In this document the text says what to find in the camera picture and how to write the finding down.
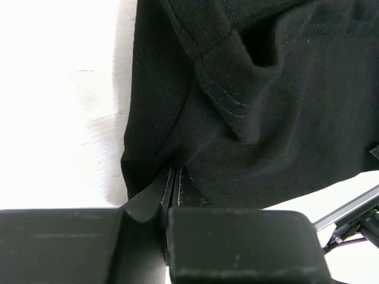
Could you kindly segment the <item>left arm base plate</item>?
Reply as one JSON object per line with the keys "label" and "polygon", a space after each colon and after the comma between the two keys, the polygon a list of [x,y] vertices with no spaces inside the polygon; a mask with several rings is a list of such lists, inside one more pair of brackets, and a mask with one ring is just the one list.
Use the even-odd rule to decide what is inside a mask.
{"label": "left arm base plate", "polygon": [[[356,234],[361,234],[363,240],[347,241],[348,238]],[[369,241],[378,248],[378,205],[354,220],[337,226],[331,238],[324,246],[323,252],[324,254],[328,254],[337,247],[359,243],[360,241]]]}

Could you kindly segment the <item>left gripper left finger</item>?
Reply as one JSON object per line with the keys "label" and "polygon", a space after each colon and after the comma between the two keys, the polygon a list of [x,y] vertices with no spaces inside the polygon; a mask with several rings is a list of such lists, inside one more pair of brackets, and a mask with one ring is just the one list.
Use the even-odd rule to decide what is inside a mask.
{"label": "left gripper left finger", "polygon": [[136,222],[166,222],[167,211],[172,204],[174,170],[163,169],[155,180],[124,206],[126,215]]}

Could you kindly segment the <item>black skirt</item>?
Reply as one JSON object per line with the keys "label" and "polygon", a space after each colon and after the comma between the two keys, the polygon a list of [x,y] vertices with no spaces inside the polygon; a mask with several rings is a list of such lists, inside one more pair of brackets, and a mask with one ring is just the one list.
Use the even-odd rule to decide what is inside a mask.
{"label": "black skirt", "polygon": [[377,1],[139,1],[121,169],[265,208],[378,169]]}

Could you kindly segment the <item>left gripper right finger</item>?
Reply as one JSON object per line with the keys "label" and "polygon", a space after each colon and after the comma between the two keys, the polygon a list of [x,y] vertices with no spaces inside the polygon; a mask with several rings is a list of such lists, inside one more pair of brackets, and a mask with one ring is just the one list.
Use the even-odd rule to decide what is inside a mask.
{"label": "left gripper right finger", "polygon": [[212,208],[214,205],[194,185],[185,167],[175,173],[173,207]]}

